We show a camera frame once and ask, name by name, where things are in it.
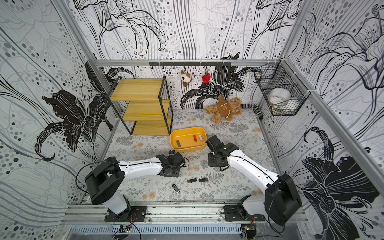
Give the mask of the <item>black silver swivel usb drive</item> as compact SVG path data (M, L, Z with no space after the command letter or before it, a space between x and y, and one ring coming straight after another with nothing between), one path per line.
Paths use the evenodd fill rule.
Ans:
M174 189L174 191L175 191L176 193L179 193L179 192L180 192L180 189L179 189L175 184L172 185L172 188Z

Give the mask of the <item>black usb drive clear cap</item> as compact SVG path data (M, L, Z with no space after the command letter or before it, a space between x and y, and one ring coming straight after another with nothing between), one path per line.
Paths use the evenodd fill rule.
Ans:
M194 179L189 179L189 180L187 180L187 183L188 183L188 184L190 184L190 183L195 183L196 181L197 181L196 178L194 178Z

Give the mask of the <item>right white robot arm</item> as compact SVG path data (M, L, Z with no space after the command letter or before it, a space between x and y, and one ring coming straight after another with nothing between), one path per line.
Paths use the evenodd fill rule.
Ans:
M248 215L265 215L279 226L286 222L302 207L302 201L294 180L287 174L278 175L249 158L232 143L224 144L217 136L206 141L210 149L208 163L220 170L235 168L247 176L264 193L264 202L244 197L240 210Z

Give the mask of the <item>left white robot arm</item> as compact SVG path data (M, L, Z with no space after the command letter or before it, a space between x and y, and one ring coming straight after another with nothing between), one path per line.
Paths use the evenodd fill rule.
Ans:
M93 205L104 205L112 213L121 215L131 211L128 199L118 192L124 180L157 175L178 177L180 169L186 165L187 159L180 153L157 155L133 162L118 161L116 157L109 157L85 177L85 183Z

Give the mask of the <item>yellow plastic storage box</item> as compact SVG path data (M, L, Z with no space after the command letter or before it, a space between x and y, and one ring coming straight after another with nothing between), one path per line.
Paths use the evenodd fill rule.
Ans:
M197 136L197 142L194 141L193 135ZM201 142L199 135L202 135L204 141ZM177 140L180 141L181 147L178 148ZM201 127L186 128L175 130L170 134L170 143L173 150L179 153L192 152L202 150L206 147L207 134Z

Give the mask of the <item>black connector box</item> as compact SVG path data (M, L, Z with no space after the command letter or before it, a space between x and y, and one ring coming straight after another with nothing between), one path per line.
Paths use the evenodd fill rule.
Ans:
M256 237L257 229L255 225L241 225L242 233L245 234L247 240L253 240Z

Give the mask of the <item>brown teddy bear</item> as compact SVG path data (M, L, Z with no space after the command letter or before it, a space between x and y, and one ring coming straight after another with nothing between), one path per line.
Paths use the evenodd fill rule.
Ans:
M231 122L233 116L241 114L241 109L240 98L235 97L227 101L223 96L219 96L217 104L206 107L206 113L213 115L211 120L215 124L221 124L222 119Z

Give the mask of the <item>striped black white object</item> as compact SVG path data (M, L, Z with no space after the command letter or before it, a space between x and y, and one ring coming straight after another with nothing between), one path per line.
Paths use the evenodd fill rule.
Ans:
M242 109L252 109L253 112L255 113L255 115L256 115L260 120L262 120L262 119L264 118L261 109L260 109L257 105L241 104L241 107L242 107Z

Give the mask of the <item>small circuit board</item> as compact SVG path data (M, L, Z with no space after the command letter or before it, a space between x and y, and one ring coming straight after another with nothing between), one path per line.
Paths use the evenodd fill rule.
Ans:
M120 225L118 233L120 234L130 234L132 230L132 225Z

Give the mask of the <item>hanging red plush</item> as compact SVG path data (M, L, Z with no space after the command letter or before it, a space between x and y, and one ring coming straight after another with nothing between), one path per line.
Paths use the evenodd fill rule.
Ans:
M203 75L202 82L204 84L207 84L210 82L210 80L211 80L211 74L209 72L205 72L205 74Z

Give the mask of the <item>white tape roll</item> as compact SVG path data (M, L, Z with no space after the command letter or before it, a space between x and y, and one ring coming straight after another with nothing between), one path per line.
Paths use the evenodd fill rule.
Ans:
M274 88L268 95L268 101L272 105L283 103L291 98L291 93L282 88Z

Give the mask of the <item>hanging brown white plush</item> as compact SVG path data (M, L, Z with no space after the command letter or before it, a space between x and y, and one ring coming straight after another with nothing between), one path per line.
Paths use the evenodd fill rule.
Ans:
M181 74L182 85L184 87L187 87L189 85L189 83L191 82L191 74L186 73L184 70L181 70L180 74Z

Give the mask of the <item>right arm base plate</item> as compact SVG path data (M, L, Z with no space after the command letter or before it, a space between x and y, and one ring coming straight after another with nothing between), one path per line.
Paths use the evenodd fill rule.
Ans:
M250 215L248 214L243 207L226 205L223 207L221 214L224 215L224 218L227 222L264 222L264 215Z

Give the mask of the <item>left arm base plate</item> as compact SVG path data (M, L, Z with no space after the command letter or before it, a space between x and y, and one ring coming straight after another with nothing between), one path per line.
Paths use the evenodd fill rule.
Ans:
M127 210L124 210L120 214L113 213L108 209L105 222L107 223L123 223L123 222L133 222L133 223L142 223L145 221L147 213L147 206L130 206Z

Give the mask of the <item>wooden shelf with black frame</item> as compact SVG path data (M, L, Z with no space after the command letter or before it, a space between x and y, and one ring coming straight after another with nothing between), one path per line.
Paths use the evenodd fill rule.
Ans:
M112 102L127 103L119 118L130 135L171 134L174 112L166 76L160 79L119 78L109 98Z

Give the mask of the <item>black hanging rail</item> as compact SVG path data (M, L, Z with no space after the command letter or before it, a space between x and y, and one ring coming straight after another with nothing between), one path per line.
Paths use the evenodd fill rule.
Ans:
M149 62L149 66L151 67L176 67L176 66L220 66L220 67L226 67L231 66L232 62L226 62L226 61L162 61L162 62L155 62L151 61Z

